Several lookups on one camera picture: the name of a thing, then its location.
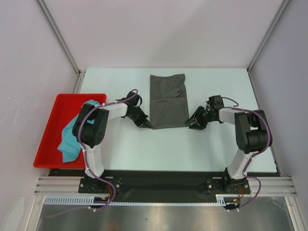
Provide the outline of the dark grey t-shirt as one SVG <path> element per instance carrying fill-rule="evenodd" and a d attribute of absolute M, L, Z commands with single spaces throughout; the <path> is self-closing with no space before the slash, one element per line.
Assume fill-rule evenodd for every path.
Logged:
<path fill-rule="evenodd" d="M 150 123 L 153 129 L 181 128 L 189 119 L 186 76 L 150 75 Z"/>

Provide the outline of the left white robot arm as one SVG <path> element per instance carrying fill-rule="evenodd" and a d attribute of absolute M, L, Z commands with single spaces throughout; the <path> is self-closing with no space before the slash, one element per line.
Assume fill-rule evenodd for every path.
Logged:
<path fill-rule="evenodd" d="M 139 128 L 150 128 L 148 115 L 141 109 L 142 98 L 137 89 L 131 90 L 125 98 L 112 103 L 94 106 L 85 103 L 73 126 L 72 133 L 81 146 L 85 161 L 85 174 L 91 177 L 89 186 L 95 192 L 106 188 L 101 143 L 105 137 L 107 123 L 116 118 L 129 118 Z"/>

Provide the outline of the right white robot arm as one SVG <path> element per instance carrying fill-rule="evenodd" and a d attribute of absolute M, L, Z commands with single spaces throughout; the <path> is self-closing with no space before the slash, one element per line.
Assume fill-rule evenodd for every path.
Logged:
<path fill-rule="evenodd" d="M 199 106 L 185 122 L 190 129 L 203 130 L 210 122 L 235 126 L 238 150 L 232 163 L 225 169 L 221 188 L 233 193 L 247 179 L 247 171 L 254 159 L 272 145 L 272 134 L 263 110 L 248 110 L 228 97 L 209 97 L 206 106 Z"/>

